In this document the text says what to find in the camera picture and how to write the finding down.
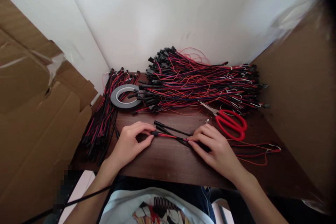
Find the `white t-shirt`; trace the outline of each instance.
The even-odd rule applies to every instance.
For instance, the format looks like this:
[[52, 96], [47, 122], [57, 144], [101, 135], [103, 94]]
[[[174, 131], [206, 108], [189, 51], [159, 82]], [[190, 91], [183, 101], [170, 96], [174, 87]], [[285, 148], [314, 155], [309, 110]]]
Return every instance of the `white t-shirt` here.
[[100, 224], [206, 223], [212, 219], [203, 211], [167, 190], [114, 191], [104, 208]]

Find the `left hand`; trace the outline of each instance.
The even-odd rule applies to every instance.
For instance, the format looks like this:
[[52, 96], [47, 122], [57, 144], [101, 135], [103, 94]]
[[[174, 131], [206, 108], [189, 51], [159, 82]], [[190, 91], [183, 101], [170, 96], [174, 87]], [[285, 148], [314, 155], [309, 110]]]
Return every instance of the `left hand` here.
[[[156, 128], [145, 122], [136, 122], [132, 125], [125, 126], [120, 134], [119, 140], [109, 156], [109, 161], [118, 166], [119, 169], [131, 162], [142, 150], [148, 147], [152, 139], [151, 131]], [[135, 137], [138, 134], [146, 134], [148, 137], [142, 142], [138, 142]]]

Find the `tape roll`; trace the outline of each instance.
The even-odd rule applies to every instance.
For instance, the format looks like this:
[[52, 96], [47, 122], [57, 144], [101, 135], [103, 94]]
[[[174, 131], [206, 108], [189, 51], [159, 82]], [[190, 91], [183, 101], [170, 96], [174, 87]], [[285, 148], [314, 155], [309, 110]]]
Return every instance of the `tape roll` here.
[[124, 103], [124, 102], [119, 101], [118, 99], [121, 94], [125, 92], [133, 92], [134, 89], [139, 92], [139, 87], [136, 85], [126, 84], [126, 85], [121, 85], [117, 87], [115, 90], [113, 90], [111, 97], [110, 97], [112, 104], [119, 109], [125, 109], [125, 110], [133, 109], [136, 106], [138, 106], [141, 103], [140, 100], [134, 100], [129, 103]]

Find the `dark wood surface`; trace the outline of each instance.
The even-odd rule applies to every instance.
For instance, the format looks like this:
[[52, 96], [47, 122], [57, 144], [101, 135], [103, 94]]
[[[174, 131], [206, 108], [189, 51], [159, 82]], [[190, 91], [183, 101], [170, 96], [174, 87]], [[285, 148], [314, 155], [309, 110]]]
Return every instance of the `dark wood surface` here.
[[[193, 114], [195, 111], [182, 108], [177, 110], [177, 112]], [[157, 120], [165, 125], [192, 134], [207, 119], [209, 119], [209, 124], [220, 131], [213, 115], [208, 113], [206, 109], [193, 116], [184, 116], [171, 111], [158, 115], [138, 113], [132, 116], [130, 112], [120, 111], [117, 117], [117, 128], [121, 131], [124, 126], [137, 121], [153, 124], [154, 120]], [[268, 164], [266, 166], [257, 166], [241, 161], [244, 167], [255, 175], [266, 193], [311, 200], [316, 200], [317, 197], [320, 197], [320, 193], [263, 115], [259, 111], [253, 111], [252, 115], [246, 118], [246, 121], [248, 129], [245, 142], [253, 144], [271, 141], [282, 148], [282, 152], [267, 156]], [[117, 139], [113, 136], [107, 157], [113, 151], [116, 142]], [[84, 156], [85, 151], [79, 147], [71, 163], [72, 168], [98, 171], [99, 167], [95, 163], [83, 162]], [[253, 159], [253, 162], [263, 163], [264, 159]], [[125, 166], [120, 171], [120, 174], [218, 188], [234, 188], [230, 181], [208, 166], [192, 149], [172, 138], [161, 136], [155, 137], [152, 144]]]

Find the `hand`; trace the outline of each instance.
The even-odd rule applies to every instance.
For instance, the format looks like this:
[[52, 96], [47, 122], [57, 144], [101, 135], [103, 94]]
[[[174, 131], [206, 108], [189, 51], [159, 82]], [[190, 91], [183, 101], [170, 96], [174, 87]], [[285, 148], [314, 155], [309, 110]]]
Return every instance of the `hand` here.
[[[231, 149], [227, 139], [209, 124], [195, 130], [194, 135], [187, 138], [188, 143], [203, 160], [232, 183], [247, 173]], [[207, 153], [195, 141], [200, 141], [212, 151]]]
[[[154, 136], [151, 135], [150, 132], [154, 130], [156, 129], [153, 125], [140, 121], [132, 125], [125, 126], [122, 129], [119, 140], [108, 159], [112, 160], [113, 163], [116, 163], [118, 168], [121, 169], [151, 144]], [[140, 133], [146, 134], [148, 137], [138, 143], [135, 137]]]

